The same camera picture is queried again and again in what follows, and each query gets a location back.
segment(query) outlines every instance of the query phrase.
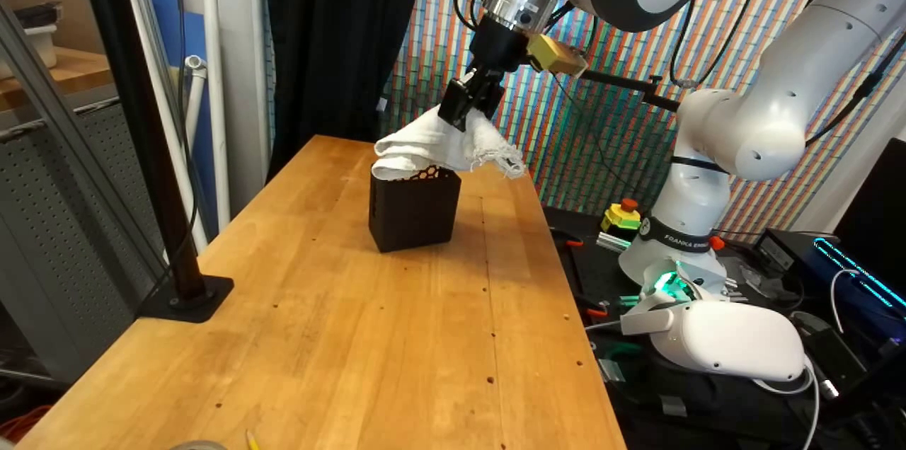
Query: colorful patterned backdrop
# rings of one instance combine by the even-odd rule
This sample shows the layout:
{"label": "colorful patterned backdrop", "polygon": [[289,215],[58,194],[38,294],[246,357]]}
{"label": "colorful patterned backdrop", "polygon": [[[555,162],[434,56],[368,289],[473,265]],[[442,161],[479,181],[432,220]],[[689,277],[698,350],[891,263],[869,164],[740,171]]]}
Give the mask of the colorful patterned backdrop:
{"label": "colorful patterned backdrop", "polygon": [[[705,73],[745,2],[696,1],[699,4],[677,59],[678,79],[697,79]],[[757,75],[760,52],[802,11],[806,1],[752,0],[704,86],[745,92]],[[660,27],[638,34],[602,25],[593,38],[592,69],[632,79],[663,76],[666,81],[684,13],[685,8]],[[591,32],[592,18],[576,9],[560,21],[552,36],[585,46]],[[470,38],[471,31],[456,19],[452,0],[416,0],[410,30],[386,89],[389,104],[382,120],[384,133],[403,127],[440,102],[447,80],[459,75],[467,63]],[[840,81],[815,115],[809,135],[844,105],[890,43],[893,41],[881,45]],[[721,228],[757,233],[766,226],[792,224],[903,69],[904,60],[898,59],[860,110],[811,148],[792,172],[767,183],[733,179]],[[500,131],[524,152],[541,202],[599,214],[610,202],[634,196],[643,209],[650,207],[669,168],[675,135],[672,115],[643,104],[632,91],[567,76],[560,80],[568,95],[550,73],[522,67],[508,76],[505,101],[495,115]],[[668,98],[682,99],[683,92],[670,82],[661,84],[660,94]]]}

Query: green light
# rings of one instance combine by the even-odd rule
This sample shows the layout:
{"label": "green light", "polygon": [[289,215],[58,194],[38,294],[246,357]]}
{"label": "green light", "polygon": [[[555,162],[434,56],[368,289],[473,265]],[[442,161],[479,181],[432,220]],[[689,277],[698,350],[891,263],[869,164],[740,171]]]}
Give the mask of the green light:
{"label": "green light", "polygon": [[654,291],[663,291],[664,287],[667,286],[667,282],[675,275],[676,272],[667,272],[660,276],[657,282],[654,282]]}

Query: black basket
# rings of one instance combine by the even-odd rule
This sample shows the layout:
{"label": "black basket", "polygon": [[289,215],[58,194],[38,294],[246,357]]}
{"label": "black basket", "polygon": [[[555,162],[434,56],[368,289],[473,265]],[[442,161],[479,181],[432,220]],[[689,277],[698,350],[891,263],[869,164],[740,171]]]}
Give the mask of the black basket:
{"label": "black basket", "polygon": [[368,227],[382,253],[450,241],[459,186],[450,169],[428,167],[410,179],[372,175]]}

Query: table surface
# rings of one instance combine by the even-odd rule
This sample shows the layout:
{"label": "table surface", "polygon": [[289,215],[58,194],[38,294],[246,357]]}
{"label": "table surface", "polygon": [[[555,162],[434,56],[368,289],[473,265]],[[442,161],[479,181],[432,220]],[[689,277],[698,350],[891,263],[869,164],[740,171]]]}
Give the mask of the table surface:
{"label": "table surface", "polygon": [[465,173],[450,243],[381,254],[373,160],[311,140],[200,258],[217,314],[140,318],[16,448],[625,448],[531,180]]}
{"label": "table surface", "polygon": [[[64,95],[97,88],[113,83],[110,65],[104,54],[94,54],[71,48],[54,47],[57,64],[51,68],[51,76]],[[18,108],[28,103],[28,96],[16,77],[0,80],[0,112]]]}

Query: white cloth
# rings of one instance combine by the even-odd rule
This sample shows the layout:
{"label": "white cloth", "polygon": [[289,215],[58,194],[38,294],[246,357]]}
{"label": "white cloth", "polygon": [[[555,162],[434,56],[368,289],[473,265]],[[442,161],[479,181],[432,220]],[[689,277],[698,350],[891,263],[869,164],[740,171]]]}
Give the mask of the white cloth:
{"label": "white cloth", "polygon": [[439,107],[377,141],[374,152],[379,158],[372,166],[374,177],[408,179],[430,166],[471,171],[485,162],[498,164],[508,178],[524,175],[522,154],[482,112],[471,109],[466,114],[466,131],[460,132],[437,115]]}

